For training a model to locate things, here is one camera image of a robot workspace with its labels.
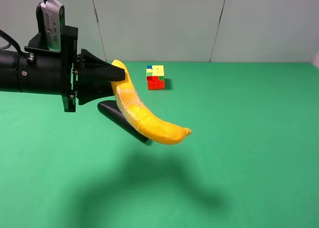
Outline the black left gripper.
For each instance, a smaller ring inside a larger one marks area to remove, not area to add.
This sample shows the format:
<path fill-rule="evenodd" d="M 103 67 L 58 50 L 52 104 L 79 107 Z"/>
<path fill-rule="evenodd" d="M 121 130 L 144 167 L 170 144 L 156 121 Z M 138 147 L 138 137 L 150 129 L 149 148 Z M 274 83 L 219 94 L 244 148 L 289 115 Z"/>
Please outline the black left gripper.
<path fill-rule="evenodd" d="M 78 104 L 113 96 L 111 81 L 123 81 L 125 70 L 107 63 L 86 49 L 77 54 L 78 28 L 63 25 L 61 30 L 61 96 L 64 112 L 76 111 Z M 77 68 L 79 64 L 79 82 Z"/>

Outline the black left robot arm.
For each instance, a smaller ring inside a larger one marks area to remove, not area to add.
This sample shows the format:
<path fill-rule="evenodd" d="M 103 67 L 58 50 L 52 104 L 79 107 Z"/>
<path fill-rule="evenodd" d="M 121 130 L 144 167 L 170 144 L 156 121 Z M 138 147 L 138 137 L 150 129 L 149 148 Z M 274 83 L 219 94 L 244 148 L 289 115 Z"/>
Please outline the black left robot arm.
<path fill-rule="evenodd" d="M 22 51 L 7 33 L 0 36 L 15 48 L 0 50 L 1 91 L 60 95 L 64 111 L 75 112 L 76 105 L 112 96 L 111 82 L 126 78 L 124 69 L 89 51 L 77 53 L 76 27 L 62 27 L 59 52 L 27 46 Z"/>

